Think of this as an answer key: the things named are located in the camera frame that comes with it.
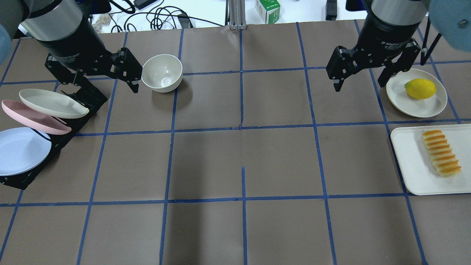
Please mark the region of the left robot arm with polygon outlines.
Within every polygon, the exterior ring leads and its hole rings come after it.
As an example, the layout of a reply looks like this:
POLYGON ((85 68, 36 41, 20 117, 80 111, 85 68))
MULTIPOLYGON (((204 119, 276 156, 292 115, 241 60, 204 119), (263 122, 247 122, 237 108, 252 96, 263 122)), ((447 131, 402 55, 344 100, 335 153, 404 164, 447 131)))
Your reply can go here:
POLYGON ((126 47, 109 52, 75 0, 2 0, 2 63, 10 55, 19 25, 48 50, 45 67, 57 81, 79 87, 69 97, 86 107, 100 108, 107 101, 88 80, 91 76, 122 80, 138 92, 141 64, 126 47))

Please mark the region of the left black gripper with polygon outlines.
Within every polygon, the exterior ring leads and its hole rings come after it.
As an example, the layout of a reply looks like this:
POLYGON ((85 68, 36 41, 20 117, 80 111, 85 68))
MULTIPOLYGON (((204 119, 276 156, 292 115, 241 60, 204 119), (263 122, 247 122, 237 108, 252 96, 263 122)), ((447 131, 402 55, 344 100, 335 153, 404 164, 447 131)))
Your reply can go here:
POLYGON ((108 98, 85 75, 119 79, 126 82, 133 93, 138 93, 142 77, 140 62, 127 47, 116 53, 109 52, 89 22, 81 22, 67 37, 45 41, 45 47, 49 51, 46 69, 61 80, 61 84, 79 87, 77 92, 63 93, 91 111, 99 110, 108 98))

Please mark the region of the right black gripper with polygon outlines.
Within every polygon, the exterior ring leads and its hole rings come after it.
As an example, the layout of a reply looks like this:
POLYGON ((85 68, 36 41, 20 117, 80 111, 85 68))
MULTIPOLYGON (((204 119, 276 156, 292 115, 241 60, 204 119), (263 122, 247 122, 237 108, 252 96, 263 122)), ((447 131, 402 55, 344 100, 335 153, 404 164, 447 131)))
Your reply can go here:
POLYGON ((393 25, 378 17, 367 17, 353 49, 335 47, 326 66, 328 78, 333 80, 335 92, 340 92, 344 81, 355 70, 384 65, 378 84, 385 87, 387 82, 400 72, 411 69, 417 59, 420 47, 413 38, 419 23, 393 25))

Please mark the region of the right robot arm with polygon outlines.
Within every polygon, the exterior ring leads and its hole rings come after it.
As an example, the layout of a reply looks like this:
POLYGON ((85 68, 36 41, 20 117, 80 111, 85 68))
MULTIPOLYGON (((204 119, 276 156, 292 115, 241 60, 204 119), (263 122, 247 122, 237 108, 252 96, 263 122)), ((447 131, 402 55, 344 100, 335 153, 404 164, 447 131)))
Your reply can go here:
POLYGON ((367 16, 355 47, 336 47, 326 66, 336 92, 345 79, 369 68, 383 67, 378 84, 386 85, 409 71, 418 55, 424 65, 440 38, 456 50, 470 51, 469 0, 363 0, 361 6, 367 16), (425 16, 427 27, 438 32, 430 47, 427 35, 422 46, 413 37, 425 16))

